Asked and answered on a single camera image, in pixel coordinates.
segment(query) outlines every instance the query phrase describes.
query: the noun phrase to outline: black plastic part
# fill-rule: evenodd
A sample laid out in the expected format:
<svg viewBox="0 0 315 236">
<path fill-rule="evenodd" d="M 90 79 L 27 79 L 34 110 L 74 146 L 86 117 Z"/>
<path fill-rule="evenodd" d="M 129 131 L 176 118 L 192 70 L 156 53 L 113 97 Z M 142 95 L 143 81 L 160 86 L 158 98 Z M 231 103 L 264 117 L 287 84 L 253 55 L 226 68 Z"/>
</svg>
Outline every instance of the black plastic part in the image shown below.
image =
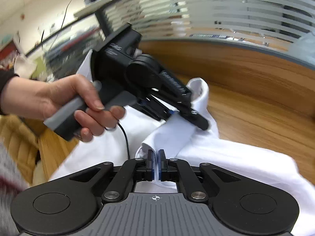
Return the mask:
<svg viewBox="0 0 315 236">
<path fill-rule="evenodd" d="M 125 70 L 133 61 L 133 54 L 130 47 L 137 48 L 141 40 L 141 34 L 131 28 L 131 24 L 126 24 L 114 33 L 106 37 L 95 50 L 96 56 L 91 63 L 92 79 L 105 80 L 114 79 L 126 90 L 130 89 L 125 79 Z"/>
<path fill-rule="evenodd" d="M 146 106 L 141 106 L 139 104 L 134 104 L 131 105 L 132 108 L 138 110 L 139 112 L 151 117 L 152 119 L 155 119 L 157 121 L 161 120 L 161 117 L 159 117 L 158 115 L 156 115 L 155 112 L 152 112 L 151 110 L 149 110 Z"/>
<path fill-rule="evenodd" d="M 158 159 L 161 180 L 176 182 L 187 200 L 208 205 L 223 225 L 247 235 L 290 235 L 299 206 L 287 192 L 210 163 L 190 167 L 184 160 L 166 159 L 163 150 Z M 12 202 L 12 218 L 20 232 L 31 235 L 75 232 L 91 223 L 103 205 L 126 199 L 136 182 L 151 181 L 154 161 L 150 150 L 147 159 L 127 160 L 120 167 L 105 162 L 29 188 Z M 105 198 L 107 192 L 118 198 Z M 193 198 L 194 192 L 205 196 Z"/>
<path fill-rule="evenodd" d="M 208 194 L 201 185 L 197 176 L 193 172 L 189 163 L 185 160 L 175 159 L 174 161 L 168 160 L 168 165 L 177 168 L 178 182 L 176 182 L 177 190 L 179 193 L 183 193 L 184 197 L 189 201 L 207 203 Z M 193 198 L 192 194 L 194 192 L 201 192 L 205 194 L 202 199 Z"/>
<path fill-rule="evenodd" d="M 140 166 L 145 166 L 145 159 L 137 160 L 137 159 L 130 159 L 125 161 L 122 165 L 120 170 L 117 172 L 116 176 L 107 186 L 106 190 L 102 194 L 102 202 L 118 202 L 125 198 L 131 192 L 131 189 L 127 190 L 127 188 L 132 185 L 134 188 L 135 181 L 134 181 L 134 173 L 136 169 Z M 105 194 L 107 192 L 117 192 L 119 196 L 115 199 L 108 199 L 106 198 Z"/>
<path fill-rule="evenodd" d="M 86 183 L 71 179 L 94 168 L 100 169 Z M 32 235 L 65 235 L 82 228 L 99 209 L 93 186 L 112 170 L 112 163 L 99 164 L 21 192 L 11 204 L 15 224 Z"/>
<path fill-rule="evenodd" d="M 200 171 L 209 206 L 223 224 L 249 235 L 292 230 L 299 206 L 289 193 L 212 164 L 200 164 Z"/>
<path fill-rule="evenodd" d="M 113 29 L 108 21 L 106 14 L 103 11 L 95 11 L 94 14 L 100 24 L 100 28 L 102 29 L 105 37 L 109 36 L 113 32 Z"/>
<path fill-rule="evenodd" d="M 190 111 L 190 114 L 180 112 L 180 115 L 201 130 L 209 128 L 209 122 L 200 114 L 192 114 L 192 111 Z"/>
<path fill-rule="evenodd" d="M 99 91 L 99 96 L 104 105 L 109 103 L 112 99 L 118 96 L 123 91 L 123 87 L 117 82 L 108 79 L 102 82 L 102 88 Z M 86 111 L 88 106 L 83 104 L 77 110 Z M 54 132 L 64 138 L 67 141 L 70 141 L 75 132 L 81 128 L 81 125 L 74 118 L 74 114 L 71 114 L 63 123 L 61 123 Z"/>
<path fill-rule="evenodd" d="M 142 54 L 128 66 L 126 77 L 137 86 L 160 90 L 162 82 L 159 73 L 161 69 L 159 63 L 151 56 Z"/>
<path fill-rule="evenodd" d="M 155 115 L 163 120 L 167 120 L 174 113 L 174 111 L 168 109 L 153 96 L 148 96 L 148 98 L 139 102 L 139 105 L 145 110 L 146 114 L 149 114 L 149 116 Z"/>
</svg>

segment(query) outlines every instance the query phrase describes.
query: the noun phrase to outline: wire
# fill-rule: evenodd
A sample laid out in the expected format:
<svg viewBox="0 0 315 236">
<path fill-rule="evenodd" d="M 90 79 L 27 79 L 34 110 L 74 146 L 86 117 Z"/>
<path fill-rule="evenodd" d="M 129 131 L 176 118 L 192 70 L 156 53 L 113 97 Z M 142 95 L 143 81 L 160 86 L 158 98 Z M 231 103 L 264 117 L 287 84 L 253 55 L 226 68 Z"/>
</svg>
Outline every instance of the wire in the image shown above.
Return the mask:
<svg viewBox="0 0 315 236">
<path fill-rule="evenodd" d="M 123 132 L 125 139 L 126 139 L 126 145 L 127 145 L 127 155 L 128 155 L 128 159 L 130 159 L 130 153 L 129 153 L 129 144 L 128 144 L 128 138 L 127 138 L 127 134 L 125 132 L 125 130 L 123 129 L 123 127 L 120 125 L 120 123 L 118 122 L 117 125 L 120 127 L 121 131 Z"/>
<path fill-rule="evenodd" d="M 45 29 L 43 30 L 43 33 L 42 33 L 42 38 L 40 39 L 40 43 L 43 42 L 43 37 L 44 37 L 44 32 L 45 32 Z"/>
<path fill-rule="evenodd" d="M 66 11 L 65 11 L 65 15 L 64 15 L 64 17 L 63 17 L 63 21 L 62 21 L 62 24 L 61 24 L 61 28 L 60 28 L 60 30 L 62 29 L 63 24 L 64 24 L 64 22 L 65 22 L 65 18 L 66 18 L 66 15 L 67 15 L 67 10 L 68 10 L 68 7 L 69 7 L 69 5 L 70 5 L 70 3 L 71 3 L 71 2 L 72 2 L 72 0 L 70 0 L 70 2 L 69 2 L 69 3 L 68 3 L 68 5 L 67 5 L 67 8 L 66 8 Z M 55 43 L 55 41 L 57 40 L 58 35 L 59 35 L 59 34 L 57 34 L 57 36 L 56 36 L 55 40 L 54 40 L 54 41 L 53 41 L 53 43 L 51 44 L 51 46 L 50 46 L 50 48 L 49 48 L 49 50 L 48 50 L 48 51 L 50 51 L 51 47 L 53 46 L 53 44 L 54 44 L 54 43 Z"/>
</svg>

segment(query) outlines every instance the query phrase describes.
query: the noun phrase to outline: fingernail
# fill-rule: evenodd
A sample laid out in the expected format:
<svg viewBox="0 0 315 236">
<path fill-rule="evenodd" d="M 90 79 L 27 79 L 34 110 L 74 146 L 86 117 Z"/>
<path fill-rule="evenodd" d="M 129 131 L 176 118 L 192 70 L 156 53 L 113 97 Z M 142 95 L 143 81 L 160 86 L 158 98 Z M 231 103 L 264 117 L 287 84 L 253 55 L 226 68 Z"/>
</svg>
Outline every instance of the fingernail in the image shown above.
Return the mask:
<svg viewBox="0 0 315 236">
<path fill-rule="evenodd" d="M 103 106 L 102 102 L 99 101 L 99 100 L 96 100 L 96 101 L 94 102 L 94 105 L 95 105 L 95 107 L 96 107 L 97 109 L 99 109 L 99 110 L 103 110 L 103 109 L 105 108 L 105 107 Z"/>
<path fill-rule="evenodd" d="M 73 113 L 73 115 L 74 115 L 74 116 L 77 116 L 78 113 L 80 114 L 79 111 L 80 111 L 80 110 L 75 110 L 74 113 Z"/>
</svg>

